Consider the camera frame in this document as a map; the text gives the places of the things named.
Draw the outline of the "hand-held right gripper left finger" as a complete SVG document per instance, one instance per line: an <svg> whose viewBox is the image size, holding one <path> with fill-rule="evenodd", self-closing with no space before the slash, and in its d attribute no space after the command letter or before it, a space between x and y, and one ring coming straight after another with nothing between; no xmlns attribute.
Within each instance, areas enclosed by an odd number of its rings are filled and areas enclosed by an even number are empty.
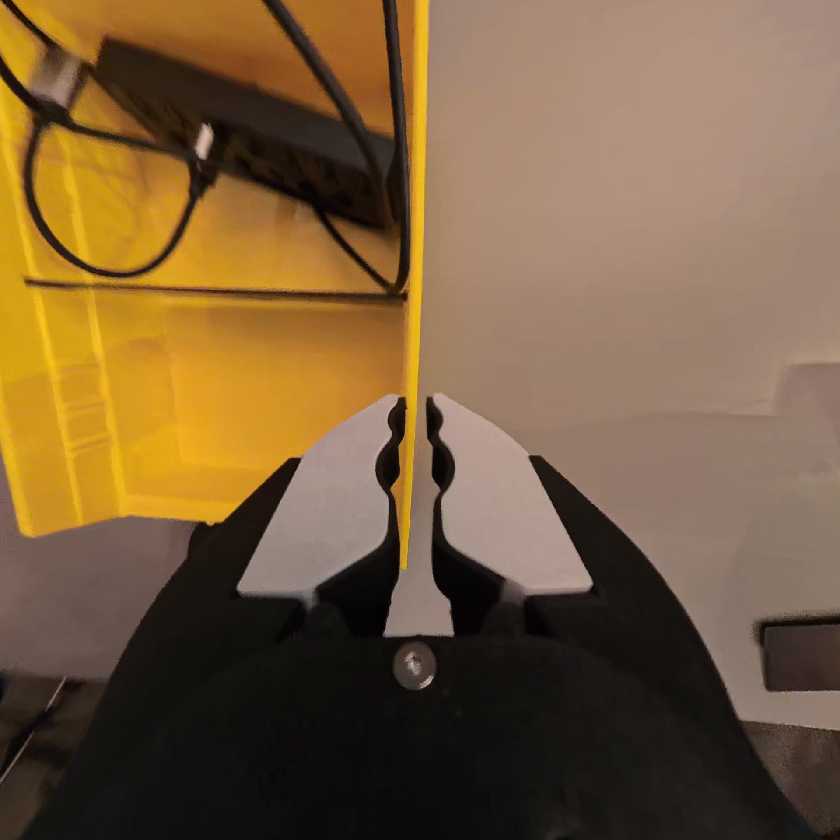
<svg viewBox="0 0 840 840"><path fill-rule="evenodd" d="M237 585L242 597L334 605L384 621L400 573L392 488L406 400L389 394L342 421L299 459Z"/></svg>

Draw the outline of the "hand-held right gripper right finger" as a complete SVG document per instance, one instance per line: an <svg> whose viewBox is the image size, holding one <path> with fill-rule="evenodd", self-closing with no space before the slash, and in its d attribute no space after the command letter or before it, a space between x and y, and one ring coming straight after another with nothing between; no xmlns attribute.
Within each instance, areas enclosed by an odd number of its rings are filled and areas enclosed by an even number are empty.
<svg viewBox="0 0 840 840"><path fill-rule="evenodd" d="M426 402L434 501L432 568L454 621L500 603L587 595L593 580L529 453L484 417L436 393Z"/></svg>

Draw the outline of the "yellow plastic bin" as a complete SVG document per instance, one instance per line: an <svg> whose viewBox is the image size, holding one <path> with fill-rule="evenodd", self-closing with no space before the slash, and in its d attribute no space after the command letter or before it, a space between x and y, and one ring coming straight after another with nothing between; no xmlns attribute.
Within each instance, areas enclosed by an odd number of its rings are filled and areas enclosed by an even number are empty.
<svg viewBox="0 0 840 840"><path fill-rule="evenodd" d="M363 227L226 175L164 264L95 277L32 222L33 119L2 80L2 450L23 534L124 517L219 522L287 459L388 394L417 397L429 2L2 2L2 59L29 84L51 43L87 66L70 106L161 145L97 83L106 37L394 140L397 225ZM88 263L157 256L186 164L54 127L38 205Z"/></svg>

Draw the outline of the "black USB hub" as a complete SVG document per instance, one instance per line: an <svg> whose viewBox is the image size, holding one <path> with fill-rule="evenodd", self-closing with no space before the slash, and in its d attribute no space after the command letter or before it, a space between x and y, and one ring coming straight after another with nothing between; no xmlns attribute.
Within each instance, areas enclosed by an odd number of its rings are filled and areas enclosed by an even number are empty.
<svg viewBox="0 0 840 840"><path fill-rule="evenodd" d="M223 143L219 168L330 215L372 229L397 225L402 211L392 137L368 132L386 178L390 208L348 127L293 101L106 37L93 75L159 144L193 151L206 124Z"/></svg>

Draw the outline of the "black USB cable grey plugs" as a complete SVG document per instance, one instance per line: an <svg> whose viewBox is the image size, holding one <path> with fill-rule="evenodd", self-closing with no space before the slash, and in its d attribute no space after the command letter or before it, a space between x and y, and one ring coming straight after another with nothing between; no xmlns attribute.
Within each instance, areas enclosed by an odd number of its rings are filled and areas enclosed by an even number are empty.
<svg viewBox="0 0 840 840"><path fill-rule="evenodd" d="M157 145L149 140L85 126L73 119L70 106L81 91L87 74L88 68L79 58L55 43L51 43L45 49L45 56L37 66L29 84L24 84L18 79L6 60L1 59L3 83L17 100L26 106L33 119L22 170L24 197L32 222L47 245L58 256L95 277L131 280L148 275L160 268L182 242L199 202L217 181L224 142L222 134L207 122L201 124L194 142L187 150L176 150ZM89 140L116 145L132 151L170 155L186 164L189 184L184 209L162 251L152 260L133 269L100 268L72 253L58 239L41 212L35 184L35 164L40 145L46 132L54 127Z"/></svg>

